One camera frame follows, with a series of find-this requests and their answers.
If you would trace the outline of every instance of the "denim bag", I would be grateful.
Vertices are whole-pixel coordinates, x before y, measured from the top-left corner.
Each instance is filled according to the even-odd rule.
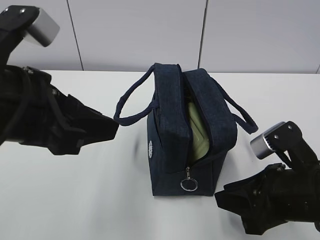
[[[129,96],[152,72],[155,91],[151,103],[136,115],[120,118]],[[230,112],[226,101],[244,120]],[[174,64],[151,66],[120,98],[114,120],[129,126],[145,116],[154,196],[212,196],[227,152],[237,141],[236,123],[249,134],[258,130],[249,114],[206,70],[182,72]]]

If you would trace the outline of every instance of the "bag handle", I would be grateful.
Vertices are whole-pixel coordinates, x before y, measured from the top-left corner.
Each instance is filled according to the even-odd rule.
[[[213,79],[216,86],[218,87],[218,89],[220,90],[223,98],[230,103],[232,106],[235,107],[235,109],[237,109],[243,119],[241,117],[239,117],[238,115],[232,113],[232,116],[234,118],[234,120],[248,133],[248,134],[253,134],[256,131],[258,131],[258,126],[255,123],[255,121],[251,118],[251,116],[246,112],[246,110],[244,110],[240,105],[238,105],[228,94],[227,92],[222,88],[222,86],[220,86],[220,84]]]
[[[152,65],[149,68],[149,70],[136,83],[134,83],[128,89],[128,91],[126,91],[126,93],[120,98],[119,102],[117,103],[113,119],[121,126],[130,126],[132,124],[135,124],[140,119],[147,116],[153,109],[156,109],[159,107],[158,100],[153,99],[150,102],[150,104],[146,107],[146,109],[143,110],[142,112],[137,113],[132,116],[128,116],[128,117],[120,117],[121,111],[124,108],[124,105],[125,105],[126,101],[128,100],[128,98],[130,97],[130,95],[134,92],[134,90],[136,90],[137,87],[139,87],[141,84],[143,84],[150,77],[150,75],[152,74],[152,72],[154,70],[155,70],[155,65]]]

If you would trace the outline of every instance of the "white wall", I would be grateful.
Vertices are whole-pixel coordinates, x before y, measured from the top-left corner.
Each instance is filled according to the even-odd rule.
[[[201,66],[308,73],[320,64],[319,0],[209,0]]]
[[[197,67],[206,0],[69,0],[85,70]],[[23,42],[9,63],[80,70],[67,0],[2,0],[44,8],[61,26],[48,48]],[[201,67],[210,72],[316,73],[319,0],[209,0]]]

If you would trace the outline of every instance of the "screw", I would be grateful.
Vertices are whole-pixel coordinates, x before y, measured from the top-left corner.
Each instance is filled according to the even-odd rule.
[[[261,191],[258,191],[258,190],[253,190],[253,195],[257,196],[257,195],[260,195],[261,194]]]

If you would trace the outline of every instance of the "white table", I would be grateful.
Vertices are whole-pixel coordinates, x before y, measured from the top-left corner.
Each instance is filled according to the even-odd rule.
[[[52,84],[113,117],[122,94],[141,72],[49,71]],[[258,160],[249,142],[280,121],[294,121],[320,156],[320,75],[226,74],[212,76],[260,127],[226,157],[217,191],[271,163]],[[130,98],[122,116],[149,103],[151,77]],[[290,222],[263,236],[246,235],[238,215],[214,197],[153,197],[146,119],[120,127],[115,140],[85,146],[79,155],[53,156],[40,147],[5,142],[0,147],[1,240],[315,240],[313,223]]]

